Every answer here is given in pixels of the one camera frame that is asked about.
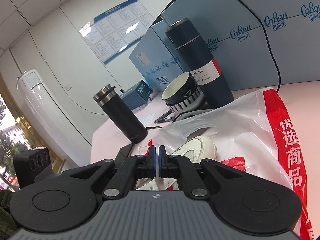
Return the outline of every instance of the white plastic bag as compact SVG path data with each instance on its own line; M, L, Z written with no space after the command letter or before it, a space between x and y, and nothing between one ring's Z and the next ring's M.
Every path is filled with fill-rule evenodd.
M168 154L199 129L211 136L217 161L294 190L303 211L295 232L303 240L312 233L307 213L307 175L298 138L281 98L273 88L257 90L216 110L161 128L153 145Z

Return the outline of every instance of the bulletin board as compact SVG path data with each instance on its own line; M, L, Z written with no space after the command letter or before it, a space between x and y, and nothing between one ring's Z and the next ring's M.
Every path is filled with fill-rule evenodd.
M153 21L138 0L128 0L98 15L79 32L106 65L137 43Z

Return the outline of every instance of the shoe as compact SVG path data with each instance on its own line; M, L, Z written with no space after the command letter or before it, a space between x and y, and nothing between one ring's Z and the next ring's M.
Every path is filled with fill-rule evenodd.
M217 148L214 142L207 136L197 136L187 141L184 145L176 149L172 154L188 157L193 163L200 163L202 159L216 159ZM146 181L142 187L136 190L166 190L173 186L174 190L178 190L176 179L172 178L157 178L150 182Z

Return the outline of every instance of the black bottle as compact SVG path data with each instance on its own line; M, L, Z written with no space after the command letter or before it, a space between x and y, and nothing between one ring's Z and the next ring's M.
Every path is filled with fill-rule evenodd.
M148 135L148 130L122 101L120 96L114 91L114 88L110 85L105 86L95 94L93 99L121 132L132 143L137 144Z
M183 58L212 108L225 106L234 100L219 65L197 29L184 18L165 30Z

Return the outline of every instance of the dark green fabric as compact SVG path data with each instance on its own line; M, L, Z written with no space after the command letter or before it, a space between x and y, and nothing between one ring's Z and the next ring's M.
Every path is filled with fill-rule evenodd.
M10 190L0 191L0 240L8 239L18 230L9 213L9 204L13 195L14 193Z

